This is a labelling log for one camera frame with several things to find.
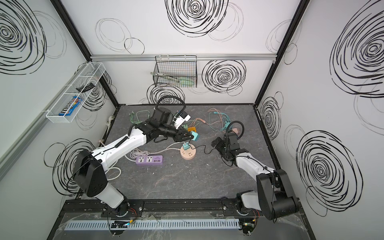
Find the teal charger plug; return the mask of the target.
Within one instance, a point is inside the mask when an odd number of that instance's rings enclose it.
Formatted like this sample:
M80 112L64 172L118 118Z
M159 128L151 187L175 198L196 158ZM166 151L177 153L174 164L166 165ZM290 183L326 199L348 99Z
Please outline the teal charger plug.
M188 142L183 144L183 149L184 150L188 150L190 148L191 148L191 145Z

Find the purple power strip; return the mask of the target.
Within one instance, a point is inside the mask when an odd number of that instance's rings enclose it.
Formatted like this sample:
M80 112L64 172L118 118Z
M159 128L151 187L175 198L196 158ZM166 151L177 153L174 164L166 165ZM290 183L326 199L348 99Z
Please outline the purple power strip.
M136 164L138 166L157 166L163 164L163 156L138 156L136 158Z

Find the pink round power strip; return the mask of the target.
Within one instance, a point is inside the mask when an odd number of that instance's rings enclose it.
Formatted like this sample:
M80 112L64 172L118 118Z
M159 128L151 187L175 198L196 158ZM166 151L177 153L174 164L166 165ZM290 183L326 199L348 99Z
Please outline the pink round power strip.
M191 145L190 148L188 149L184 149L184 147L181 147L180 148L180 154L181 154L181 157L185 160L192 160L193 158L195 158L196 154L197 154L197 150L196 150L196 147L194 145Z

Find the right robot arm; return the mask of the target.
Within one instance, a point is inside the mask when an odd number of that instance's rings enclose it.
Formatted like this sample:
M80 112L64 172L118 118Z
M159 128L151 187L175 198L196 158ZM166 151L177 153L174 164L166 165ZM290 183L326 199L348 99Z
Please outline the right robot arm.
M288 174L261 163L238 143L239 137L230 132L216 138L211 146L217 150L224 162L232 163L244 170L257 183L256 191L237 194L237 210L246 214L257 210L268 220L275 220L300 211L300 204Z

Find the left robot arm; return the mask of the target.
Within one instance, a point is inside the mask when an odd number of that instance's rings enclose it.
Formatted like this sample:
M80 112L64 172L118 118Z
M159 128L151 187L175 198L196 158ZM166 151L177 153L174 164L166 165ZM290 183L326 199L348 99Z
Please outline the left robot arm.
M83 150L78 153L73 172L75 183L87 197L104 202L116 215L124 216L130 204L128 199L110 184L106 171L124 155L160 136L171 138L176 143L194 139L194 136L182 127L182 124L191 118L185 110L176 113L172 121L169 120L170 116L169 109L156 107L149 119L132 125L127 134L114 142L91 152Z

